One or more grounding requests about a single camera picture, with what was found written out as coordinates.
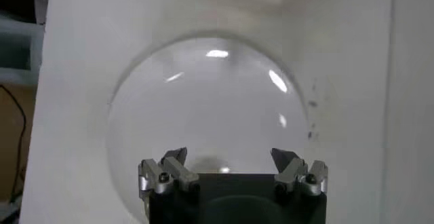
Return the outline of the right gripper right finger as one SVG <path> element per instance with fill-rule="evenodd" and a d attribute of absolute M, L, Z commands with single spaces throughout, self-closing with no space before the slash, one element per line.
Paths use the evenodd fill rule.
<path fill-rule="evenodd" d="M 315 160 L 311 166 L 293 151 L 272 148 L 271 156 L 278 170 L 274 176 L 285 193 L 299 190 L 304 195 L 321 195 L 328 192 L 328 167 Z"/>

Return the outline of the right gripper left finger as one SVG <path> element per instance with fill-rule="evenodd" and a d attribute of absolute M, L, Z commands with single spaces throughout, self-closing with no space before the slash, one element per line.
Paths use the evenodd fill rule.
<path fill-rule="evenodd" d="M 188 193 L 200 190 L 199 175 L 188 170 L 184 163 L 187 148 L 167 151 L 159 162 L 142 160 L 138 165 L 139 198 L 146 200 L 152 194 L 167 195 L 175 188 Z"/>

